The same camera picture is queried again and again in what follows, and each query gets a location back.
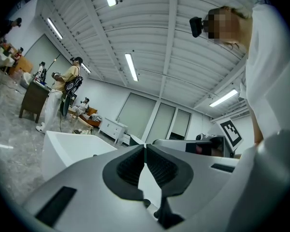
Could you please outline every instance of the white sneaker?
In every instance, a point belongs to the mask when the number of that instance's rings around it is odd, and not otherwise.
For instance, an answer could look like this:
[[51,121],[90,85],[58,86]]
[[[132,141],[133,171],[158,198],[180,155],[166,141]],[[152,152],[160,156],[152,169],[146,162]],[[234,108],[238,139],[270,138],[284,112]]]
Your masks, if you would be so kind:
[[38,132],[45,134],[45,132],[42,131],[42,126],[36,126],[35,129],[36,129]]

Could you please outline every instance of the white pants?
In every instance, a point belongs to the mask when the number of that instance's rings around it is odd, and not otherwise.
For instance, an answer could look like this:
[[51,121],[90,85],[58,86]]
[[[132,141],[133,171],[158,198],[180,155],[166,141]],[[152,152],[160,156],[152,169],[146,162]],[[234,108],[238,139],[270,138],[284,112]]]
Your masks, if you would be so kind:
[[82,109],[78,108],[77,106],[74,106],[72,108],[72,110],[73,110],[73,112],[75,112],[75,115],[78,117],[85,113],[85,110],[82,110]]
[[43,132],[49,131],[51,129],[60,106],[62,94],[63,93],[61,91],[55,89],[52,89],[52,91],[49,93],[45,109],[45,123],[42,126]]

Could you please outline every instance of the vr headset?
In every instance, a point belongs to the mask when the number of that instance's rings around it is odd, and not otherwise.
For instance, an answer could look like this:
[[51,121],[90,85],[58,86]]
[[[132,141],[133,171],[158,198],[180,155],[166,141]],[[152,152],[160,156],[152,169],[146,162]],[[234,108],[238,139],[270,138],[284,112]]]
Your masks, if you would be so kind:
[[202,19],[198,17],[191,18],[189,20],[192,36],[194,38],[197,38],[202,33],[203,25],[202,25]]

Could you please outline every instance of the black rectangle slot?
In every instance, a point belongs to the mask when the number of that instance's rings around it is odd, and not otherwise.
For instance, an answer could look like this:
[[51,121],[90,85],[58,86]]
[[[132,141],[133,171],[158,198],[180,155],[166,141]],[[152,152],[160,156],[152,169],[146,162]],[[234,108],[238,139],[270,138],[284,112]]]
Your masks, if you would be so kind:
[[218,170],[222,170],[224,172],[229,172],[229,173],[232,173],[235,169],[235,167],[232,167],[232,166],[227,166],[227,165],[221,165],[221,164],[218,164],[218,163],[215,163],[211,166],[211,168],[215,168],[215,169],[218,169]]
[[75,193],[76,189],[74,188],[62,187],[35,217],[52,227]]

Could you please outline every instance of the floor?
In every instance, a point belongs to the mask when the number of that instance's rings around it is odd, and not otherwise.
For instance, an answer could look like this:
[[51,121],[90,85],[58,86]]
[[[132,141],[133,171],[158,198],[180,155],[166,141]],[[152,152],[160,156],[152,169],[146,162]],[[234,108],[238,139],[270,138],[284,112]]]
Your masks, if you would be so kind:
[[[19,118],[19,109],[26,89],[14,83],[14,80],[0,71],[0,183],[13,200],[21,204],[31,192],[44,183],[41,173],[41,158],[44,134],[36,131],[34,114],[24,111]],[[39,123],[44,121],[42,110]],[[60,131],[59,112],[52,131]],[[84,126],[68,115],[61,117],[61,131],[71,133]],[[103,133],[99,136],[117,149],[124,145],[115,145],[114,140]]]

